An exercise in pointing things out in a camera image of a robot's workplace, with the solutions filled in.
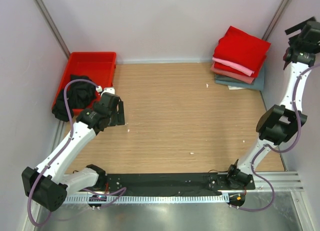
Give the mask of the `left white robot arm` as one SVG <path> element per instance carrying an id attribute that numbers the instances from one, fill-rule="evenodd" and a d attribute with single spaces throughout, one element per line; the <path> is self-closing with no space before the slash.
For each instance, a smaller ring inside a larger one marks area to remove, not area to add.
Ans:
<path id="1" fill-rule="evenodd" d="M 78 115 L 72 129 L 55 150 L 35 168 L 24 169 L 21 176 L 25 195 L 54 212 L 69 195 L 85 188 L 93 191 L 103 189 L 107 176 L 102 168 L 89 164 L 73 174 L 66 174 L 66 170 L 81 150 L 117 116 L 120 124 L 124 125 L 121 98 L 113 87 L 105 88 L 100 100 Z"/>

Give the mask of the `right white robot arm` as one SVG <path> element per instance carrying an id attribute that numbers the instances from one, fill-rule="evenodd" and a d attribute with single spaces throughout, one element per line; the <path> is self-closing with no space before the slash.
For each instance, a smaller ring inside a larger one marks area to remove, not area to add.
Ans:
<path id="1" fill-rule="evenodd" d="M 308 76 L 318 67 L 315 62 L 320 52 L 320 23 L 313 16 L 286 29 L 285 34 L 289 37 L 289 46 L 283 56 L 282 100 L 259 119 L 256 126 L 258 138 L 252 149 L 229 167 L 225 180 L 231 189 L 252 185 L 257 166 L 269 152 L 281 154 L 293 149 L 307 121 L 302 99 Z"/>

